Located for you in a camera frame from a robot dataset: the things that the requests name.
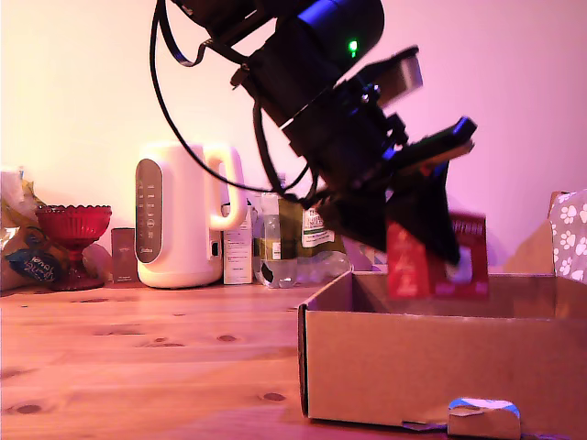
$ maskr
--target plastic bottle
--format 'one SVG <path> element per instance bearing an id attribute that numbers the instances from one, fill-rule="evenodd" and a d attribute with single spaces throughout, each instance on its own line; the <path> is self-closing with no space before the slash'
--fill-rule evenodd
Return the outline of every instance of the plastic bottle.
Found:
<path id="1" fill-rule="evenodd" d="M 303 212 L 301 243 L 303 255 L 297 258 L 297 281 L 301 285 L 323 283 L 350 270 L 347 255 L 336 244 L 334 232 L 324 228 L 324 222 L 314 209 Z"/>
<path id="2" fill-rule="evenodd" d="M 284 184 L 284 175 L 280 175 Z M 260 254 L 253 259 L 255 277 L 262 284 L 272 288 L 293 287 L 297 277 L 297 259 L 282 258 L 282 235 L 279 217 L 280 197 L 275 193 L 264 193 L 260 197 L 262 222 L 259 235 Z"/>

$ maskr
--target red glass dish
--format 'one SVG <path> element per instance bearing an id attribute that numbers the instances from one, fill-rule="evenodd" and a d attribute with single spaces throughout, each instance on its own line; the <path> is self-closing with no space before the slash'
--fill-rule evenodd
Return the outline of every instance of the red glass dish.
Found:
<path id="1" fill-rule="evenodd" d="M 92 278 L 83 266 L 82 251 L 108 228 L 111 207 L 49 205 L 37 208 L 36 214 L 47 237 L 69 251 L 69 272 L 51 288 L 55 291 L 85 291 L 102 287 L 104 282 Z"/>

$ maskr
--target white wall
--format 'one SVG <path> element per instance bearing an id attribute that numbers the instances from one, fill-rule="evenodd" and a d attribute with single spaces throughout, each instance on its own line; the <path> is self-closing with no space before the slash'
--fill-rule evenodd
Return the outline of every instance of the white wall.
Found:
<path id="1" fill-rule="evenodd" d="M 425 87 L 395 107 L 412 139 L 461 115 L 479 124 L 476 148 L 451 163 L 448 189 L 453 206 L 487 214 L 490 261 L 499 264 L 544 218 L 551 191 L 587 187 L 587 2 L 383 2 L 386 29 L 367 61 L 420 46 Z M 24 165 L 46 203 L 111 204 L 114 227 L 134 222 L 140 145 L 172 137 L 150 83 L 154 3 L 2 2 L 2 163 Z M 206 34 L 169 3 L 193 57 Z M 238 49 L 250 53 L 270 34 L 266 27 Z M 252 102 L 228 84 L 235 66 L 210 52 L 185 69 L 162 43 L 159 66 L 185 135 L 233 143 L 247 181 L 263 184 Z M 274 161 L 292 178 L 304 161 L 266 127 Z"/>

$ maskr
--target black cable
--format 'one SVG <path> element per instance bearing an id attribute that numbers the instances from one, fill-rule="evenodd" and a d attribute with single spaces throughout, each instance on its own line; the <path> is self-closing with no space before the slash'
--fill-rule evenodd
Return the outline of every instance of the black cable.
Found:
<path id="1" fill-rule="evenodd" d="M 190 157 L 193 160 L 195 160 L 197 162 L 197 164 L 200 167 L 202 167 L 206 172 L 208 172 L 210 175 L 212 175 L 216 179 L 218 179 L 228 185 L 235 186 L 235 187 L 242 189 L 242 190 L 253 191 L 255 193 L 272 193 L 273 190 L 266 190 L 264 188 L 251 187 L 248 185 L 244 185 L 241 183 L 237 183 L 237 182 L 228 180 L 226 177 L 224 177 L 221 174 L 217 173 L 216 171 L 210 169 L 200 158 L 198 158 L 198 156 L 189 147 L 189 145 L 187 144 L 187 142 L 183 138 L 182 134 L 180 133 L 179 129 L 173 123 L 172 117 L 169 114 L 169 111 L 167 110 L 167 106 L 165 105 L 165 102 L 163 101 L 161 87 L 159 85 L 159 79 L 157 77 L 157 63 L 156 63 L 156 59 L 155 59 L 156 48 L 157 48 L 157 29 L 158 29 L 158 26 L 161 26 L 161 31 L 163 31 L 163 27 L 165 27 L 166 31 L 163 33 L 163 36 L 165 38 L 165 42 L 167 44 L 168 49 L 172 52 L 173 57 L 178 62 L 180 62 L 182 65 L 184 65 L 186 67 L 193 67 L 196 64 L 199 64 L 202 61 L 202 59 L 204 58 L 205 49 L 208 47 L 212 50 L 217 51 L 218 53 L 225 56 L 225 58 L 228 58 L 229 60 L 230 60 L 230 58 L 233 58 L 233 59 L 238 58 L 237 55 L 242 57 L 242 55 L 238 54 L 236 51 L 232 50 L 231 48 L 227 48 L 226 46 L 215 44 L 214 41 L 209 39 L 200 45 L 200 47 L 198 49 L 198 55 L 197 55 L 195 61 L 187 60 L 182 55 L 179 48 L 177 47 L 177 44 L 175 44 L 175 41 L 172 38 L 171 29 L 169 28 L 169 21 L 167 19 L 167 9 L 165 7 L 165 0 L 158 0 L 157 1 L 157 5 L 155 6 L 155 12 L 153 14 L 153 21 L 151 23 L 151 29 L 150 29 L 149 62 L 150 62 L 151 80 L 153 82 L 155 94 L 157 95 L 157 101 L 159 102 L 159 106 L 161 108 L 161 111 L 163 112 L 163 116 L 165 117 L 165 120 L 169 124 L 170 128 L 172 129 L 172 131 L 175 134 L 175 136 L 177 137 L 177 139 L 182 144 L 183 149 L 185 149 L 185 151 L 190 155 Z M 243 59 L 238 60 L 238 62 L 244 61 L 245 59 L 246 58 L 243 57 Z M 299 183 L 300 180 L 302 180 L 302 178 L 304 177 L 304 175 L 308 169 L 309 169 L 309 165 L 306 164 L 306 166 L 304 167 L 302 172 L 298 175 L 298 177 L 293 181 L 293 183 L 288 185 L 285 188 L 285 190 L 291 189 L 297 183 Z"/>
<path id="2" fill-rule="evenodd" d="M 316 188 L 318 185 L 318 172 L 316 167 L 310 167 L 312 171 L 312 186 L 306 197 L 300 199 L 295 196 L 295 194 L 288 194 L 285 192 L 288 188 L 282 188 L 282 184 L 279 182 L 279 176 L 277 175 L 277 171 L 275 171 L 275 167 L 273 166 L 273 162 L 271 161 L 271 157 L 269 155 L 267 138 L 265 137 L 265 133 L 263 131 L 263 116 L 261 112 L 260 99 L 257 96 L 254 96 L 254 99 L 255 104 L 253 106 L 253 128 L 255 130 L 255 138 L 257 139 L 257 146 L 259 148 L 260 160 L 263 164 L 263 169 L 265 169 L 265 174 L 267 174 L 267 178 L 269 179 L 271 187 L 283 199 L 289 202 L 299 203 L 303 206 L 304 209 L 310 208 L 314 204 Z M 307 170 L 309 166 L 310 163 L 308 162 L 306 164 L 305 170 Z"/>

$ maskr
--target wooden table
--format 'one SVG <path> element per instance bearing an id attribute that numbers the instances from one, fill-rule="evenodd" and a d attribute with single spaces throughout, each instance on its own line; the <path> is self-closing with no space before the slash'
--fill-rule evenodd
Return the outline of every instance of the wooden table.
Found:
<path id="1" fill-rule="evenodd" d="M 447 438 L 303 417 L 296 306 L 315 291 L 4 292 L 2 438 Z"/>

